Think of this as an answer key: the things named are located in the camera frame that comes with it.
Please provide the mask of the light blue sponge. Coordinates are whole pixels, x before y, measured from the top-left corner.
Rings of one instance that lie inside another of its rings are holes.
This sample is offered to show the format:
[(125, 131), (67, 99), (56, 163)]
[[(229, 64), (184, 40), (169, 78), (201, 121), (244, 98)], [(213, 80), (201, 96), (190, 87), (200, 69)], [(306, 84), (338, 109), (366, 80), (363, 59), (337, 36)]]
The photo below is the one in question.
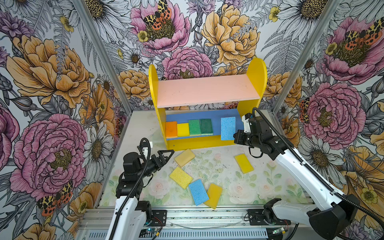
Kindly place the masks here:
[(221, 118), (221, 140), (232, 141), (236, 133), (236, 117)]

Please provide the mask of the pale yellow sponge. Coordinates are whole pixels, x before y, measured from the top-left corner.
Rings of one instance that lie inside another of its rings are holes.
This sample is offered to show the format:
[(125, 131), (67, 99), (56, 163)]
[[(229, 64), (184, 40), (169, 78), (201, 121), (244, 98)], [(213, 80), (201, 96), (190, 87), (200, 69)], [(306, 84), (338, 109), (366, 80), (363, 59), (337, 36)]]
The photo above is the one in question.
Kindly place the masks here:
[(187, 149), (175, 157), (175, 162), (179, 165), (180, 168), (182, 168), (192, 159), (194, 159), (195, 156), (196, 155), (190, 149)]

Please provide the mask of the dark green sponge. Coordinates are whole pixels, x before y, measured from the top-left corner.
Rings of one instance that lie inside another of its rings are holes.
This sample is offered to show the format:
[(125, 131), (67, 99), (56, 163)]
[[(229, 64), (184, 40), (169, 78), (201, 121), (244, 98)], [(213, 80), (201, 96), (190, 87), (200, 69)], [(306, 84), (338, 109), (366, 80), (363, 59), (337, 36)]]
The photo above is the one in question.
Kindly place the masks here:
[(202, 136), (213, 135), (213, 125), (211, 119), (200, 119), (200, 129)]

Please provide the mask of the orange sponge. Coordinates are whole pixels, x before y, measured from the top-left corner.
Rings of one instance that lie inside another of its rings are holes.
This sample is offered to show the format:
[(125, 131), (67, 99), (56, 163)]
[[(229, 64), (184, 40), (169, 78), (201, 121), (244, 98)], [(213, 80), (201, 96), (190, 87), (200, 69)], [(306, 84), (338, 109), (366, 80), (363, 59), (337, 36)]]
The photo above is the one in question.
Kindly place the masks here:
[(174, 139), (178, 137), (178, 123), (166, 122), (166, 139)]

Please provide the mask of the bright yellow sponge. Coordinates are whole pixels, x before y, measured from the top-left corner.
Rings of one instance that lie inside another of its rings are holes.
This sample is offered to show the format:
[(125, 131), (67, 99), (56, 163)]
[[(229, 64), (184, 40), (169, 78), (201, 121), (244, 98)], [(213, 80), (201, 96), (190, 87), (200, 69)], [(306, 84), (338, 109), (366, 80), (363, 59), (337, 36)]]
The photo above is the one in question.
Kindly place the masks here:
[(177, 124), (177, 134), (178, 138), (189, 137), (190, 136), (190, 127), (188, 123)]

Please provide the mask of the light green sponge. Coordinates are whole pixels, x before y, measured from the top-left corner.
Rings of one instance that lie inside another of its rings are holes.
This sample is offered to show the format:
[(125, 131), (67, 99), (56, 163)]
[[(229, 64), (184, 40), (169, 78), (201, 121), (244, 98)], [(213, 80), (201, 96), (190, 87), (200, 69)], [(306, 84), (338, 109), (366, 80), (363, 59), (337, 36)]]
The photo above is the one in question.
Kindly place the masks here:
[(189, 132), (192, 137), (202, 134), (200, 120), (189, 120)]

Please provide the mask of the blue porous sponge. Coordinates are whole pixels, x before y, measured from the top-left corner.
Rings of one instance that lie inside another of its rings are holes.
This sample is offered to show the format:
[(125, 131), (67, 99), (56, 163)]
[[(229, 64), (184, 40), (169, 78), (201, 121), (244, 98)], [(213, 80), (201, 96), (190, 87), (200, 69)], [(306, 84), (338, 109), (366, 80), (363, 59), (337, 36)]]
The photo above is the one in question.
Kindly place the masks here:
[(204, 188), (204, 185), (201, 179), (198, 179), (190, 183), (189, 189), (191, 191), (191, 194), (196, 206), (199, 206), (209, 200), (209, 196), (207, 194), (207, 191)]

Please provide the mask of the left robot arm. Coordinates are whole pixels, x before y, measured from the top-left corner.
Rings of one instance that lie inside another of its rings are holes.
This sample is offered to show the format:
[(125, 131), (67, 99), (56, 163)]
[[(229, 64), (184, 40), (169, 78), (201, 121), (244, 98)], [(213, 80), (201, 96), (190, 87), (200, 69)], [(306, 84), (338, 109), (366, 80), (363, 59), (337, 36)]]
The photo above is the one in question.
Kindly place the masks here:
[(174, 155), (173, 150), (158, 151), (158, 155), (150, 155), (148, 147), (139, 149), (140, 153), (131, 152), (124, 156), (124, 172), (119, 177), (116, 190), (115, 210), (107, 240), (137, 240), (150, 233), (155, 227), (158, 230), (152, 239), (159, 237), (166, 225), (167, 211), (153, 211), (149, 201), (141, 201), (145, 177), (153, 177), (168, 163)]

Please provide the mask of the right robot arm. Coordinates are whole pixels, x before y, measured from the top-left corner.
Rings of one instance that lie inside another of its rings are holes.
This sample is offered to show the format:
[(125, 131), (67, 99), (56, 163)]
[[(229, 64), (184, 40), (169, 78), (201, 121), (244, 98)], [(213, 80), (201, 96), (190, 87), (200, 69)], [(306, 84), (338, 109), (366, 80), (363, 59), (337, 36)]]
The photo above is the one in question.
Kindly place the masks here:
[(234, 134), (235, 144), (258, 148), (288, 171), (313, 200), (312, 204), (294, 204), (274, 198), (264, 205), (264, 221), (274, 225), (289, 220), (310, 226), (319, 236), (332, 240), (354, 220), (360, 202), (345, 196), (302, 158), (299, 151), (263, 116), (242, 116), (243, 130)]

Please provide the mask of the yellow wooden shelf unit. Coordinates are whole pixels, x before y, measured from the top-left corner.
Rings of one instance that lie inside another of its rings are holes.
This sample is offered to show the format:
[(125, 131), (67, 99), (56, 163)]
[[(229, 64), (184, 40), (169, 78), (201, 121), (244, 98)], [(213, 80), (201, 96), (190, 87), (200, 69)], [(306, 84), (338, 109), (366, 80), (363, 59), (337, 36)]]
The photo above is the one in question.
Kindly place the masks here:
[[(267, 86), (268, 72), (266, 63), (260, 58), (255, 58), (251, 60), (244, 75), (160, 81), (155, 66), (150, 65), (148, 76), (165, 146), (168, 150), (183, 151), (233, 145), (233, 140), (221, 139), (221, 118), (236, 117), (237, 129), (242, 129), (241, 117), (261, 103)], [(236, 110), (197, 110), (186, 114), (166, 114), (166, 109), (171, 107), (224, 102), (238, 102), (238, 107)], [(166, 137), (167, 122), (186, 123), (194, 119), (212, 119), (213, 134)]]

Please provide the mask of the yellow porous sponge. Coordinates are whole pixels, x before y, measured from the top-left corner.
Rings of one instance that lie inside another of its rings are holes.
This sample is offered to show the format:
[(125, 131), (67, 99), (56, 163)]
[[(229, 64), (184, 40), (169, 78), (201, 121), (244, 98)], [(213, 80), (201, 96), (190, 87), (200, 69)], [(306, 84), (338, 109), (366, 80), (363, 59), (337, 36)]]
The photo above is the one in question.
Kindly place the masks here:
[(193, 177), (187, 174), (182, 168), (175, 168), (170, 174), (170, 178), (175, 181), (183, 190), (193, 181)]

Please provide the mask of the small yellow sponge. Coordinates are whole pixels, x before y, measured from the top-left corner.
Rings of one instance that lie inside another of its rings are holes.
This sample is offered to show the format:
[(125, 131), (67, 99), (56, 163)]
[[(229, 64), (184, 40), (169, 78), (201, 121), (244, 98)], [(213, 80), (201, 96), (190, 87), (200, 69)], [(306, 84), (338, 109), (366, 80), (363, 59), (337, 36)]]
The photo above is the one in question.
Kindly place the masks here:
[(254, 167), (252, 166), (245, 154), (236, 155), (234, 156), (234, 158), (243, 174), (247, 174), (254, 171)]

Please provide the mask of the golden yellow sponge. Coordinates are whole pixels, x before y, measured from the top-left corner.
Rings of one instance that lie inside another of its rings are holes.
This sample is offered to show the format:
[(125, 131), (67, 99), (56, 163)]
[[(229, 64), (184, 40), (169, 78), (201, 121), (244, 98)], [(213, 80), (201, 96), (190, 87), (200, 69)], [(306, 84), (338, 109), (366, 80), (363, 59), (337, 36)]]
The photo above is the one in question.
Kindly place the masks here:
[(205, 201), (204, 204), (212, 209), (216, 209), (222, 192), (223, 192), (222, 187), (216, 184), (210, 184), (209, 189), (207, 191), (207, 195), (209, 199)]

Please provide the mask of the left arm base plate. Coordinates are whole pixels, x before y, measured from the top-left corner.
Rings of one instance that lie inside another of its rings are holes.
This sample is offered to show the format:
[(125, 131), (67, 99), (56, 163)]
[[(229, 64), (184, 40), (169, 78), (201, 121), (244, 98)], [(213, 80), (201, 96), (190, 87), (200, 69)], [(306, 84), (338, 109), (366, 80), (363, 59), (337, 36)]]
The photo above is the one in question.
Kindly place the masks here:
[(146, 221), (145, 227), (164, 227), (167, 222), (167, 210), (152, 210), (152, 217)]

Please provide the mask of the aluminium front rail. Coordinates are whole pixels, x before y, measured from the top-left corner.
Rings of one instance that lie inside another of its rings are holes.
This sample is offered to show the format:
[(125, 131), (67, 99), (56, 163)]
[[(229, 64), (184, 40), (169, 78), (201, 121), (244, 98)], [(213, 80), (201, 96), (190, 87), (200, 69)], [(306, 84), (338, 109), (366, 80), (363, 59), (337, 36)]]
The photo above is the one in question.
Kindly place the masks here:
[[(262, 205), (218, 206), (211, 209), (202, 206), (155, 206), (152, 210), (167, 211), (166, 229), (175, 228), (246, 228), (250, 224), (245, 221), (248, 210), (262, 210)], [(87, 210), (80, 230), (107, 230), (112, 221), (115, 208), (100, 207)]]

